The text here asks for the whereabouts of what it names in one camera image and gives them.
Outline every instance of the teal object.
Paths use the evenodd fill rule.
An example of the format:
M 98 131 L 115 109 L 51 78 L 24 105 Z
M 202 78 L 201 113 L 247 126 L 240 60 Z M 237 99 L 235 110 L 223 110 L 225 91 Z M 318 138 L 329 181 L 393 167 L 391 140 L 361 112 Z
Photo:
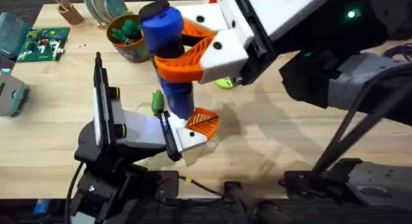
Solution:
M 0 54 L 9 59 L 17 57 L 29 31 L 26 22 L 3 12 L 0 15 Z
M 12 69 L 7 69 L 7 68 L 5 68 L 5 69 L 1 69 L 1 71 L 2 71 L 3 73 L 11 73 L 11 72 L 12 72 Z
M 95 10 L 95 7 L 93 6 L 92 0 L 84 0 L 84 3 L 86 4 L 86 7 L 88 8 L 91 16 L 98 22 L 98 23 L 104 23 L 104 20 L 100 18 L 98 13 Z
M 123 0 L 105 0 L 106 8 L 113 18 L 127 15 L 127 7 Z

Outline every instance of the green object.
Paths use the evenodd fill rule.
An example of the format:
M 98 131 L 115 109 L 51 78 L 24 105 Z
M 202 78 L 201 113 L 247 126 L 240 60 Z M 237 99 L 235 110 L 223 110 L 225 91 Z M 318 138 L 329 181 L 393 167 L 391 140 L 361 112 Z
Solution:
M 308 53 L 305 53 L 305 54 L 303 55 L 303 57 L 310 57 L 310 56 L 312 56 L 312 52 L 308 52 Z
M 157 116 L 160 112 L 164 110 L 165 100 L 163 93 L 158 89 L 153 93 L 152 96 L 152 112 L 154 116 Z
M 117 28 L 112 28 L 111 29 L 111 37 L 120 42 L 124 42 L 126 44 L 133 44 L 133 41 L 130 41 L 123 33 Z
M 64 44 L 66 43 L 67 36 L 69 34 L 70 28 L 43 28 L 43 29 L 34 29 L 32 33 L 40 33 L 42 34 L 42 31 L 45 31 L 45 33 L 50 33 L 50 32 L 55 32 L 56 35 L 64 37 L 63 41 L 60 41 L 59 48 L 64 48 Z M 19 57 L 17 58 L 17 62 L 39 62 L 39 61 L 58 61 L 61 57 L 61 53 L 58 53 L 56 58 L 53 59 L 53 51 L 54 48 L 51 48 L 49 44 L 47 43 L 47 47 L 44 49 L 44 53 L 42 54 L 40 50 L 37 48 L 37 37 L 36 40 L 32 40 L 32 37 L 27 37 L 24 44 L 23 48 L 20 51 Z
M 358 18 L 358 17 L 360 17 L 361 15 L 362 15 L 362 14 L 361 14 L 361 10 L 359 10 L 358 8 L 352 9 L 352 10 L 350 10 L 350 11 L 348 12 L 348 14 L 346 14 L 346 16 L 347 16 L 349 19 Z
M 140 33 L 141 30 L 142 30 L 142 27 L 139 24 L 134 23 L 130 19 L 126 20 L 122 27 L 122 33 L 127 38 L 135 38 L 135 39 L 141 38 L 141 33 Z
M 230 79 L 218 79 L 215 83 L 221 89 L 233 89 L 236 87 Z

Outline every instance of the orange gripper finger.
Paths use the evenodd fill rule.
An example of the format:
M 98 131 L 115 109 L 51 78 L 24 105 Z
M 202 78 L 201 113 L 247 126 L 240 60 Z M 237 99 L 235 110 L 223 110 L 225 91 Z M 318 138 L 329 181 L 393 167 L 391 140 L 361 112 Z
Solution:
M 214 35 L 202 39 L 177 59 L 154 57 L 159 75 L 166 81 L 176 83 L 201 80 L 203 70 L 200 66 L 200 59 L 213 39 Z
M 208 140 L 212 138 L 219 127 L 219 115 L 208 109 L 196 108 L 186 123 L 186 128 L 201 133 Z

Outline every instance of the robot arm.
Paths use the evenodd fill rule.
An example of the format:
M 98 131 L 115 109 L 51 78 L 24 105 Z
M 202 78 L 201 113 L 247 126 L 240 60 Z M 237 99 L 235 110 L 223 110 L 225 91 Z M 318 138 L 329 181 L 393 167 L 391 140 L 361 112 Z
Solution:
M 230 77 L 246 86 L 277 56 L 301 51 L 280 69 L 287 93 L 315 106 L 349 109 L 374 75 L 405 64 L 360 53 L 383 44 L 407 19 L 405 0 L 218 0 L 176 8 L 184 18 L 183 43 L 194 47 L 176 59 L 154 58 L 169 82 Z M 397 80 L 377 85 L 359 111 L 370 112 Z M 409 108 L 401 104 L 387 117 L 412 124 L 399 115 Z

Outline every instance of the table surface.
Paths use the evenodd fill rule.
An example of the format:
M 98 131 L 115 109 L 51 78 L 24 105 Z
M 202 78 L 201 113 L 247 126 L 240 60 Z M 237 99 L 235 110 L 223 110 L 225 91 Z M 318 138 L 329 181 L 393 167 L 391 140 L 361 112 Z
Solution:
M 176 1 L 189 5 L 203 1 Z M 138 12 L 145 2 L 128 3 Z M 78 162 L 73 155 L 77 137 L 92 119 L 91 92 L 96 51 L 102 53 L 111 85 L 122 90 L 124 109 L 150 114 L 152 92 L 160 89 L 149 61 L 131 63 L 116 52 L 96 27 L 84 4 L 75 7 L 85 21 L 72 26 L 66 53 L 59 62 L 18 63 L 13 71 L 31 87 L 21 115 L 0 118 L 0 198 L 63 198 Z M 44 5 L 36 28 L 69 24 Z M 373 51 L 382 53 L 386 43 Z M 285 170 L 311 169 L 346 113 L 292 100 L 278 69 L 293 53 L 280 56 L 251 86 L 222 90 L 214 83 L 194 83 L 195 104 L 221 117 L 207 147 L 170 161 L 159 154 L 141 162 L 150 169 L 174 169 L 214 189 L 239 180 L 255 196 L 283 197 L 277 181 Z M 346 153 L 365 161 L 412 166 L 412 129 L 385 120 Z M 180 186 L 181 197 L 210 196 L 193 185 Z

